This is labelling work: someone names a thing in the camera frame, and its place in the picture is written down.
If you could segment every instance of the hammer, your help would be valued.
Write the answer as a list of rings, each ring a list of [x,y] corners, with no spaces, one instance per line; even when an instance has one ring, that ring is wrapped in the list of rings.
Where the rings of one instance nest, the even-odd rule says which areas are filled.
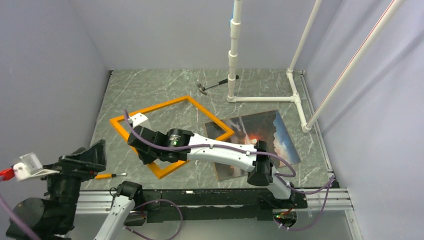
[[[208,95],[208,93],[207,93],[207,92],[205,92],[206,90],[211,89],[211,88],[216,87],[216,86],[221,85],[221,84],[226,84],[226,83],[228,83],[228,78],[226,78],[226,79],[224,79],[224,80],[222,80],[222,81],[219,81],[218,83],[216,83],[216,84],[214,84],[214,85],[212,85],[212,86],[207,86],[207,87],[204,87],[204,86],[202,86],[202,84],[201,84],[201,83],[198,83],[198,84],[197,84],[197,87],[199,88],[199,91],[200,91],[202,94],[204,94],[204,95]]]

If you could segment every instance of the floor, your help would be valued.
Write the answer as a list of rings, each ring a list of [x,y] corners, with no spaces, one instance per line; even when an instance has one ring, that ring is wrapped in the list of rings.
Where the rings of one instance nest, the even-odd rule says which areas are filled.
[[[296,106],[289,102],[237,102],[226,100],[227,85],[198,91],[197,83],[208,86],[227,78],[226,69],[130,69],[113,71],[104,95],[92,143],[106,140],[108,173],[127,173],[126,177],[86,181],[84,190],[108,190],[122,181],[132,181],[145,189],[199,189],[199,188],[251,188],[246,177],[217,181],[210,162],[191,161],[159,180],[142,164],[137,155],[109,124],[109,119],[129,112],[172,100],[184,95],[192,96],[220,119],[278,110],[300,156],[301,163],[294,166],[297,176],[290,179],[296,187],[321,187],[328,181],[328,164],[315,127],[303,133]],[[234,94],[236,96],[290,96],[292,94],[285,69],[238,69]],[[299,74],[295,84],[302,100],[306,119],[311,117],[304,84]],[[166,133],[171,128],[190,130],[205,136],[204,124],[210,120],[188,102],[147,114],[154,131]],[[286,167],[280,172],[288,173]]]

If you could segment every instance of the white wall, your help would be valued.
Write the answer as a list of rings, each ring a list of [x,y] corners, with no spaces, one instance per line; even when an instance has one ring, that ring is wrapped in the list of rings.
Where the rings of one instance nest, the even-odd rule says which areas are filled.
[[[342,0],[323,1],[305,69]],[[109,69],[228,68],[233,0],[71,0]],[[240,68],[287,68],[315,0],[244,0]]]
[[[0,1],[0,33],[0,170],[88,146],[109,74],[69,1]],[[45,191],[45,181],[0,183],[12,207]],[[0,239],[8,226],[0,208]]]
[[[345,0],[306,81],[317,107],[389,5]],[[406,0],[319,124],[364,239],[424,239],[424,1]]]

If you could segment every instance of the pvc pipe frame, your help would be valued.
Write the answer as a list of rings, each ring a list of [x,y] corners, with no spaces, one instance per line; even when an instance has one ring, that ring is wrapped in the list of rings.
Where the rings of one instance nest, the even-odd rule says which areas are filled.
[[[293,79],[293,68],[298,61],[299,55],[301,54],[302,48],[305,44],[308,34],[311,30],[311,26],[315,21],[317,12],[320,9],[322,0],[316,0],[313,5],[312,12],[310,13],[309,19],[306,23],[305,29],[303,31],[302,37],[300,38],[299,45],[297,46],[296,52],[294,53],[293,60],[291,61],[290,67],[287,69],[286,76],[290,82],[291,90],[293,92],[292,96],[234,96],[234,85],[235,82],[231,81],[233,78],[235,80],[235,68],[237,66],[237,41],[240,35],[240,14],[241,14],[241,4],[242,0],[234,0],[234,10],[233,10],[233,19],[231,20],[231,50],[228,53],[228,65],[229,65],[229,74],[228,74],[228,96],[227,101],[230,103],[236,102],[292,102],[296,105],[297,112],[299,113],[300,125],[302,130],[307,133],[310,129],[306,129],[306,118],[304,110],[302,108],[302,101],[299,96],[298,90]]]
[[[396,11],[399,9],[399,7],[404,3],[405,0],[392,0],[391,3],[388,5],[384,13],[381,15],[380,19],[377,21],[377,23],[374,25],[372,30],[369,32],[368,36],[366,36],[365,40],[359,47],[359,49],[356,51],[356,53],[353,55],[350,62],[347,64],[347,66],[344,68],[344,70],[341,72],[338,79],[335,81],[334,85],[331,87],[330,91],[327,93],[327,95],[324,97],[324,100],[322,100],[321,104],[318,106],[316,111],[313,113],[310,120],[307,122],[305,128],[311,129],[314,123],[317,121],[318,117],[323,113],[324,109],[327,107],[328,103],[333,98],[336,91],[340,88],[340,86],[343,84],[343,82],[346,80],[346,78],[349,76],[351,71],[355,68],[355,66],[358,64],[359,60],[364,56],[364,54],[367,52],[367,50],[372,46],[373,42],[377,39],[383,28],[387,25],[387,23],[390,21],[390,19],[393,17],[393,15],[396,13]]]
[[[239,2],[241,5],[241,0],[235,0],[234,1],[234,14],[236,13],[236,4],[235,2]],[[364,54],[367,52],[367,50],[370,48],[370,46],[373,44],[375,39],[378,37],[378,35],[381,33],[383,28],[387,25],[389,20],[393,17],[393,15],[396,13],[396,11],[399,9],[399,7],[402,5],[402,3],[405,0],[392,0],[389,6],[386,8],[384,13],[381,15],[380,19],[377,21],[375,26],[372,28],[371,32],[368,34],[368,36],[365,38],[359,49],[356,51],[356,53],[353,55],[350,62],[347,64],[347,66],[344,68],[334,85],[331,87],[330,91],[325,96],[324,100],[321,102],[321,104],[318,106],[316,111],[313,113],[312,117],[308,122],[306,122],[305,114],[302,109],[302,102],[299,97],[299,93],[295,86],[295,81],[293,80],[293,68],[296,65],[296,62],[299,58],[299,55],[302,51],[302,48],[305,44],[305,41],[308,37],[308,34],[311,30],[311,26],[314,23],[315,17],[317,15],[317,12],[320,8],[322,0],[316,0],[315,4],[313,6],[312,12],[309,16],[309,19],[306,23],[305,29],[303,31],[302,37],[300,38],[299,45],[297,46],[296,52],[294,53],[293,60],[291,61],[290,67],[287,69],[286,76],[288,78],[288,81],[290,82],[291,89],[293,91],[293,95],[290,97],[236,97],[234,96],[234,85],[232,88],[230,88],[230,85],[228,85],[228,96],[227,101],[230,103],[236,103],[236,102],[292,102],[296,104],[297,111],[299,113],[300,118],[300,124],[302,127],[302,130],[304,133],[308,133],[314,123],[317,121],[318,117],[322,114],[323,110],[327,107],[328,103],[331,101],[332,97],[334,96],[335,92],[340,88],[342,83],[346,80],[347,76],[351,73],[351,71],[355,68],[355,66],[358,64],[359,60],[364,56]],[[238,19],[240,19],[240,10],[238,10]],[[231,49],[233,49],[233,37],[231,37]]]

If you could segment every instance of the orange picture frame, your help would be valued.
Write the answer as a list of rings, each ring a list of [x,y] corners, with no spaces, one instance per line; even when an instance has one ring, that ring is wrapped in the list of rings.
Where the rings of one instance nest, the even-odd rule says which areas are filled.
[[[225,133],[221,136],[217,137],[216,140],[218,141],[224,141],[227,140],[229,137],[231,137],[234,134],[234,131],[227,126],[224,122],[222,122],[219,118],[217,118],[215,115],[213,115],[210,111],[208,111],[204,106],[202,106],[200,103],[198,103],[196,100],[194,100],[191,96],[185,95],[182,97],[175,98],[173,100],[169,100],[166,102],[162,102],[153,106],[149,106],[134,112],[129,113],[130,116],[134,114],[147,114],[150,112],[153,112],[158,109],[162,109],[165,107],[169,107],[173,104],[181,103],[187,101],[191,103],[195,108],[197,108],[200,112],[205,114],[208,118],[210,118],[214,123],[216,123],[219,127],[221,127]],[[117,116],[114,118],[111,118],[109,120],[112,127],[118,132],[118,134],[125,140],[128,140],[128,137],[130,134],[125,130],[125,128],[121,125],[121,122],[124,121],[124,115]],[[152,173],[158,178],[162,179],[169,175],[170,173],[174,172],[175,170],[181,168],[183,165],[185,165],[187,161],[179,160],[177,162],[171,163],[165,168],[160,168],[156,163],[152,162],[147,164],[147,167],[152,171]]]

